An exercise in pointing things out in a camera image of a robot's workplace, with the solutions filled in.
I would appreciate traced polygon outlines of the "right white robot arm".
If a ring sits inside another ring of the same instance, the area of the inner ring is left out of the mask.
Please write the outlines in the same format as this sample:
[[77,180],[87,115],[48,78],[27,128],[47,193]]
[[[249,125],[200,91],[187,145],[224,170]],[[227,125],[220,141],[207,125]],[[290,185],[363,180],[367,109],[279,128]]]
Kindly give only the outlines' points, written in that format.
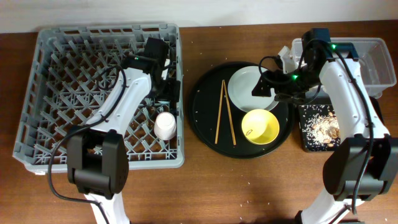
[[296,223],[338,223],[363,202],[389,191],[397,175],[397,139],[380,120],[361,76],[358,53],[350,42],[334,43],[326,28],[302,36],[298,65],[285,68],[274,57],[277,70],[261,72],[254,96],[303,105],[312,87],[328,93],[340,129],[340,145],[323,166],[324,188]]

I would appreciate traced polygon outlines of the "pink plastic cup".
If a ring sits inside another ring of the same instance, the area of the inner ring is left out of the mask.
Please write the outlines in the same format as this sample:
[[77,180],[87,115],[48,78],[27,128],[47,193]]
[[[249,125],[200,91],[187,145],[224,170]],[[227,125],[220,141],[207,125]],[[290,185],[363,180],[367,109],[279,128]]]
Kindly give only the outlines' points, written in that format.
[[155,120],[154,133],[155,135],[163,140],[171,140],[177,131],[177,122],[172,113],[162,112],[158,114]]

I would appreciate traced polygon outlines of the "wooden chopstick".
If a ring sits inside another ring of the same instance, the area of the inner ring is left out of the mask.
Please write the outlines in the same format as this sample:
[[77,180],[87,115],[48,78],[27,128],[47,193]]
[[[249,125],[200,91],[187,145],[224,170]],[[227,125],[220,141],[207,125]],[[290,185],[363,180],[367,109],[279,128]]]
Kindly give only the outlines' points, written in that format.
[[224,88],[224,95],[226,98],[226,107],[227,107],[227,112],[228,112],[228,119],[229,119],[229,125],[230,125],[230,130],[231,130],[231,137],[232,137],[232,142],[233,146],[236,146],[236,136],[234,133],[234,125],[233,125],[233,119],[232,119],[232,114],[231,114],[231,108],[230,108],[230,103],[229,103],[229,96],[228,96],[228,90],[226,87],[226,82],[225,80],[222,80],[223,88]]
[[218,144],[218,138],[219,138],[219,133],[220,133],[220,122],[221,122],[223,97],[224,97],[224,80],[221,81],[220,100],[219,100],[218,116],[217,116],[217,124],[216,124],[215,144]]

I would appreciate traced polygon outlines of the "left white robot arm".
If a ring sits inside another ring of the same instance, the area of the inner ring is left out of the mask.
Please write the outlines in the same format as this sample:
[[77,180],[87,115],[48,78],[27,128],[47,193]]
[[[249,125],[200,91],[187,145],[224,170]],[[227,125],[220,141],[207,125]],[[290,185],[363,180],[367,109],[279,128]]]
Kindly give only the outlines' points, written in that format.
[[168,72],[175,69],[169,44],[149,37],[142,52],[128,55],[119,65],[104,70],[117,71],[111,86],[100,87],[110,92],[105,102],[84,125],[72,127],[57,144],[67,147],[68,181],[85,197],[60,195],[49,178],[56,197],[90,204],[97,223],[130,222],[122,196],[129,172],[124,135],[145,97],[179,99],[180,81],[168,77]]

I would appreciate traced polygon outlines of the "white ceramic plate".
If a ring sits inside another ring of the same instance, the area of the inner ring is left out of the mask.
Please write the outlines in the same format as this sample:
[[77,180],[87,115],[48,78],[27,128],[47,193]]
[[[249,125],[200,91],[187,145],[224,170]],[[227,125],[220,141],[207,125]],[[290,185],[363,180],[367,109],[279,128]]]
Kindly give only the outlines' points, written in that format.
[[256,109],[270,111],[277,106],[273,88],[270,89],[270,96],[252,96],[260,77],[258,66],[240,68],[231,76],[228,82],[228,96],[237,108],[250,112]]

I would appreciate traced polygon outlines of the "yellow plastic bowl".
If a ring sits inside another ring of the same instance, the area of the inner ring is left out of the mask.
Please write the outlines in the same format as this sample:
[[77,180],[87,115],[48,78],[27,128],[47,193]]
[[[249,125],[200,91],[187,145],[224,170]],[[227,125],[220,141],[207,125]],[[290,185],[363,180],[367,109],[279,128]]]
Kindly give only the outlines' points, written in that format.
[[280,124],[274,114],[267,110],[251,110],[241,122],[244,137],[253,144],[265,145],[274,142],[279,135]]

